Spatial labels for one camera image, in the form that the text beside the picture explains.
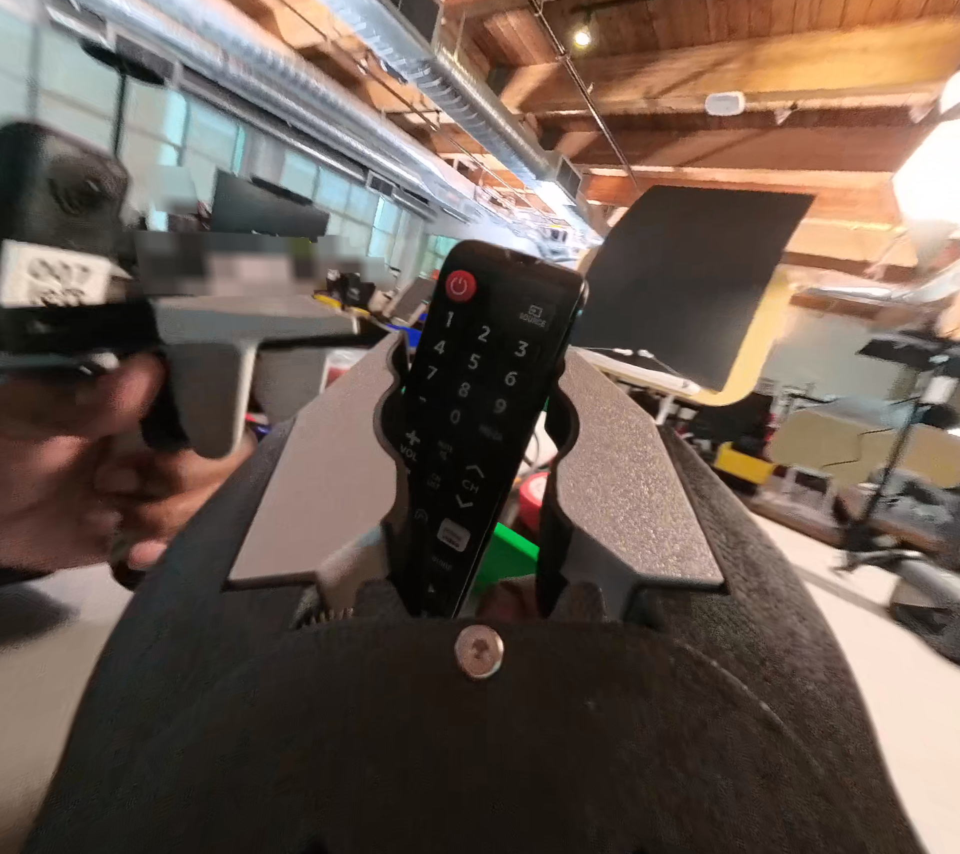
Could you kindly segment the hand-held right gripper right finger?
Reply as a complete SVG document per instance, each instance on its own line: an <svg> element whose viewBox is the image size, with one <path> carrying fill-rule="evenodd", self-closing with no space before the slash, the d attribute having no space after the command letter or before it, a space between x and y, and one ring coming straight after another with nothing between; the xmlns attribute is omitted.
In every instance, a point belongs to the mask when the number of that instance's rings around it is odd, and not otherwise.
<svg viewBox="0 0 960 854"><path fill-rule="evenodd" d="M649 620L655 592L722 592L724 575L654 419L581 353L566 355L546 411L558 452L540 512L540 613L587 595L611 620Z"/></svg>

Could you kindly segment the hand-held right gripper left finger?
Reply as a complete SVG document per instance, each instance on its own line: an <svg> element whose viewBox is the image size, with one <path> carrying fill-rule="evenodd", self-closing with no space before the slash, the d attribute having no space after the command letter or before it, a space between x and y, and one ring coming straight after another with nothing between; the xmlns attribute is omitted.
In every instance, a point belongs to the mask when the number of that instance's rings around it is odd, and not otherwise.
<svg viewBox="0 0 960 854"><path fill-rule="evenodd" d="M390 573L406 470L383 427L408 367L388 334L295 416L226 583L313 588L329 612Z"/></svg>

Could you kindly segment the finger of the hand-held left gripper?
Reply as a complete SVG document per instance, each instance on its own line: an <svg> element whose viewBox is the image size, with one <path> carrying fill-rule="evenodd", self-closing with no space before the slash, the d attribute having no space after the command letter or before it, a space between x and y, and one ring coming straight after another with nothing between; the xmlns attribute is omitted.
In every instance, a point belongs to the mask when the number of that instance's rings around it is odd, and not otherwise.
<svg viewBox="0 0 960 854"><path fill-rule="evenodd" d="M153 301L178 422L203 458L238 448L250 399L272 423L297 415L321 392L330 352L361 332L354 316L301 294Z"/></svg>

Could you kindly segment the black remote control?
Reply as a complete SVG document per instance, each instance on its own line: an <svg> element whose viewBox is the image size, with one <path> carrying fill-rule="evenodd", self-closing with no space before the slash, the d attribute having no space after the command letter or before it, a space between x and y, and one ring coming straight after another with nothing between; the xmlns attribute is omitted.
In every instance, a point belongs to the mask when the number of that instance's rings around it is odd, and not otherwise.
<svg viewBox="0 0 960 854"><path fill-rule="evenodd" d="M404 385L416 617L461 609L587 299L578 272L479 240L452 248Z"/></svg>

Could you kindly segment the person's left hand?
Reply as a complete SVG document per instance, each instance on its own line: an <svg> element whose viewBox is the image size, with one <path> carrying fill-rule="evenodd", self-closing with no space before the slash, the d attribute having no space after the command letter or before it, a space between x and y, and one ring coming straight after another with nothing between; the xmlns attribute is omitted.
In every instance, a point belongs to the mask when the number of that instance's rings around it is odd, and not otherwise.
<svg viewBox="0 0 960 854"><path fill-rule="evenodd" d="M15 376L1 388L1 567L49 574L110 559L150 568L256 451L246 431L229 457L127 449L165 376L152 355L96 378Z"/></svg>

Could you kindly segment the red tape roll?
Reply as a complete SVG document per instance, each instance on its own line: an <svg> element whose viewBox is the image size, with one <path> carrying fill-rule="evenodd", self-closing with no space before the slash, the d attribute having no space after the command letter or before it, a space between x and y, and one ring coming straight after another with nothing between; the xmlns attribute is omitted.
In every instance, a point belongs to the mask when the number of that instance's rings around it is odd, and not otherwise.
<svg viewBox="0 0 960 854"><path fill-rule="evenodd" d="M519 510L518 515L524 527L534 535L538 536L544 497L546 496L546 486L549 479L548 471L539 471L527 476L518 490Z"/></svg>

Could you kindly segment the large black monitor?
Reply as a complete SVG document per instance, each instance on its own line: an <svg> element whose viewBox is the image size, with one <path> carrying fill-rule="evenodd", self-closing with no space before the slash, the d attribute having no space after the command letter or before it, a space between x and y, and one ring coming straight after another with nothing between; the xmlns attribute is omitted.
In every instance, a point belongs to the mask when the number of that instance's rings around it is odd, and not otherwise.
<svg viewBox="0 0 960 854"><path fill-rule="evenodd" d="M258 177L217 172L209 225L213 233L300 237L327 234L330 214L308 198Z"/></svg>

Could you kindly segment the yellow bin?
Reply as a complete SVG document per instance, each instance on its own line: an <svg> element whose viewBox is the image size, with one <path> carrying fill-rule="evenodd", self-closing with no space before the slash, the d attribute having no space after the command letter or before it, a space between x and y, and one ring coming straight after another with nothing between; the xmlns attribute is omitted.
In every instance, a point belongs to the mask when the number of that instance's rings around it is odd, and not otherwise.
<svg viewBox="0 0 960 854"><path fill-rule="evenodd" d="M716 449L713 463L718 475L754 489L766 484L777 469L777 465L767 460L735 450L730 442Z"/></svg>

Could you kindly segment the green plastic bin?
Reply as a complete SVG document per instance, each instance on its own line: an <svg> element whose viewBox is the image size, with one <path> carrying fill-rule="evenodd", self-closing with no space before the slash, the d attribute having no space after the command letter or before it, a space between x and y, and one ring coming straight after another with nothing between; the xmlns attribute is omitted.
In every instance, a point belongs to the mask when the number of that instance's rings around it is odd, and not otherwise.
<svg viewBox="0 0 960 854"><path fill-rule="evenodd" d="M479 598L500 581L534 575L539 559L539 546L498 523L487 542L486 550L474 578L471 596Z"/></svg>

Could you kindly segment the black floor lamp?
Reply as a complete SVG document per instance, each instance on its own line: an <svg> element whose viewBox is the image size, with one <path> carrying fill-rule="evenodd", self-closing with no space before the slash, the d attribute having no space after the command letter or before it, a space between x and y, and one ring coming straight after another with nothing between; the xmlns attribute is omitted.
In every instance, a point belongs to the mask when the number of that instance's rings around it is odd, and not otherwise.
<svg viewBox="0 0 960 854"><path fill-rule="evenodd" d="M121 36L116 37L113 47L84 40L80 42L80 49L118 77L111 151L114 158L120 160L131 81L154 88L168 87L176 78L177 65L149 48Z"/></svg>

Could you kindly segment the black tripod stand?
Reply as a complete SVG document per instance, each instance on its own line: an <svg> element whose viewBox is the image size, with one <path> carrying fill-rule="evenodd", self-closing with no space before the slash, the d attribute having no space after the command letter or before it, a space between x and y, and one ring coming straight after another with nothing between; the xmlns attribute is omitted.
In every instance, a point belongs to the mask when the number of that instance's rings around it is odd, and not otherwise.
<svg viewBox="0 0 960 854"><path fill-rule="evenodd" d="M844 504L841 572L873 567L902 578L936 567L958 575L958 341L918 332L874 336L858 351L914 374L889 451Z"/></svg>

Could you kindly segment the white softbox light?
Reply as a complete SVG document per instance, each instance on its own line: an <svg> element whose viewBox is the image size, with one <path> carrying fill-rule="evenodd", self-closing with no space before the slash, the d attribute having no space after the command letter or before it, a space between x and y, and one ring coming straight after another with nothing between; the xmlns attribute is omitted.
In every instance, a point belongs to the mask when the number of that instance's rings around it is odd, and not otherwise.
<svg viewBox="0 0 960 854"><path fill-rule="evenodd" d="M959 228L959 74L939 98L931 131L892 179L894 199L922 275L939 270Z"/></svg>

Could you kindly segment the black board with wooden frame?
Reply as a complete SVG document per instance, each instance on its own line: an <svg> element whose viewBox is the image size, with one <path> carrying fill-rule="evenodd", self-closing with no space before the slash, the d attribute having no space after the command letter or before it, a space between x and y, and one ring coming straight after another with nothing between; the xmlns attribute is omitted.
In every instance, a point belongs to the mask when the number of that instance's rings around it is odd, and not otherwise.
<svg viewBox="0 0 960 854"><path fill-rule="evenodd" d="M571 345L724 387L809 193L655 186L596 249Z"/></svg>

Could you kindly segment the silver air duct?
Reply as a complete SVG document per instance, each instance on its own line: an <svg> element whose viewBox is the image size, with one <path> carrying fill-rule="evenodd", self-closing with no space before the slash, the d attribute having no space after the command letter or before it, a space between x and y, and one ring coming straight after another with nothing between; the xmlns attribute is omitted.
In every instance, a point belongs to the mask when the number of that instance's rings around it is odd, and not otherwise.
<svg viewBox="0 0 960 854"><path fill-rule="evenodd" d="M465 224L498 221L517 236L536 236L546 253L547 225L569 230L567 246L594 247L601 237L578 200L580 176L558 154L535 144L489 86L444 42L440 0L275 0L307 43L320 43L338 67L358 68L408 114L438 132L412 97L421 93L484 150L456 152L493 179L481 187L390 121L356 92L318 69L288 44L292 33L272 31L230 0L60 0L54 19L138 68L160 74L178 64L181 75L210 85L273 117L302 140L323 143L393 185L424 198L423 209L444 210Z"/></svg>

